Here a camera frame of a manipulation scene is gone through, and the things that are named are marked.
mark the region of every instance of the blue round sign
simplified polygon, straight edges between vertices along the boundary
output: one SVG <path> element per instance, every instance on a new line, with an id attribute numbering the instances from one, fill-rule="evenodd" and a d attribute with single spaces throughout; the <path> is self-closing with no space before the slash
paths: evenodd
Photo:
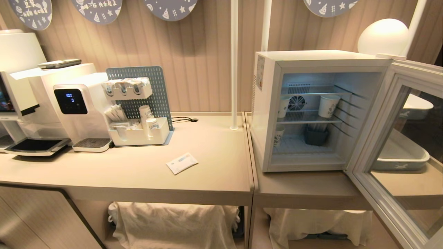
<path id="1" fill-rule="evenodd" d="M 308 9 L 321 17 L 338 16 L 350 10 L 358 0 L 304 0 Z"/>
<path id="2" fill-rule="evenodd" d="M 109 24 L 120 14 L 122 0 L 71 0 L 74 7 L 88 21 Z"/>
<path id="3" fill-rule="evenodd" d="M 197 0 L 144 0 L 146 7 L 160 19 L 178 21 L 188 16 Z"/>
<path id="4" fill-rule="evenodd" d="M 15 15 L 34 30 L 46 29 L 52 20 L 51 0 L 9 0 Z"/>

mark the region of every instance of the drip tray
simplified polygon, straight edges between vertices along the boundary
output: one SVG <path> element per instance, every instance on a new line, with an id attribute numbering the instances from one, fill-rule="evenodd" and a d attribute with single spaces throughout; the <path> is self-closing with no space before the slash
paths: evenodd
<path id="1" fill-rule="evenodd" d="M 71 140 L 25 138 L 5 149 L 6 153 L 20 156 L 52 156 L 64 148 Z"/>
<path id="2" fill-rule="evenodd" d="M 7 148 L 14 143 L 10 135 L 4 135 L 0 137 L 0 148 Z"/>
<path id="3" fill-rule="evenodd" d="M 109 138 L 86 138 L 74 144 L 72 148 L 77 152 L 105 152 L 110 143 Z"/>

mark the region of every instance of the wooden countertop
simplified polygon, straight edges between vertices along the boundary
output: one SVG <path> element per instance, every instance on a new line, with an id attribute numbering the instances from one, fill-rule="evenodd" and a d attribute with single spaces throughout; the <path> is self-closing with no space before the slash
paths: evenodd
<path id="1" fill-rule="evenodd" d="M 246 121 L 250 113 L 245 113 Z M 254 203 L 261 207 L 322 210 L 372 210 L 342 171 L 263 173 L 253 156 Z"/>
<path id="2" fill-rule="evenodd" d="M 53 159 L 0 154 L 0 183 L 61 187 L 72 198 L 245 205 L 253 178 L 245 119 L 237 131 L 230 113 L 174 113 L 199 121 L 174 123 L 167 146 L 68 151 Z M 199 163 L 173 175 L 169 162 L 186 152 Z"/>
<path id="3" fill-rule="evenodd" d="M 430 196 L 443 197 L 443 167 L 435 159 L 426 163 L 422 171 L 377 172 L 371 174 L 393 196 Z"/>

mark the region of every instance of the shelf rack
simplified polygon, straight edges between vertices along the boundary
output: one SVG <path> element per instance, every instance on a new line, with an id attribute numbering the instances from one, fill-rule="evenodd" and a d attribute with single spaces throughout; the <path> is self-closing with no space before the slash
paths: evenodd
<path id="1" fill-rule="evenodd" d="M 286 116 L 283 118 L 278 118 L 278 124 L 336 124 L 342 123 L 343 121 L 337 117 L 332 117 L 326 119 L 318 115 L 318 110 L 308 110 L 308 111 L 288 111 Z"/>
<path id="2" fill-rule="evenodd" d="M 310 86 L 308 84 L 297 84 L 295 86 L 286 86 L 281 89 L 281 96 L 320 96 L 320 95 L 352 95 L 351 92 L 335 92 L 332 85 Z"/>
<path id="3" fill-rule="evenodd" d="M 274 146 L 273 155 L 284 154 L 324 154 L 333 153 L 333 148 L 328 146 L 308 145 L 304 142 L 303 135 L 284 135 L 280 146 Z"/>

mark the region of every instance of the gray pegboard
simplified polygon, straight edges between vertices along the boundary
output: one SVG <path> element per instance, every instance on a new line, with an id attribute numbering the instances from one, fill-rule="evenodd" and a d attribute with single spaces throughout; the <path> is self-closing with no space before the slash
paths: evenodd
<path id="1" fill-rule="evenodd" d="M 152 95 L 145 99 L 117 100 L 127 118 L 140 118 L 138 108 L 149 105 L 154 117 L 167 117 L 169 130 L 172 131 L 171 112 L 167 100 L 163 69 L 160 66 L 137 66 L 137 67 L 113 67 L 106 69 L 110 80 L 136 77 L 149 77 L 152 87 Z"/>

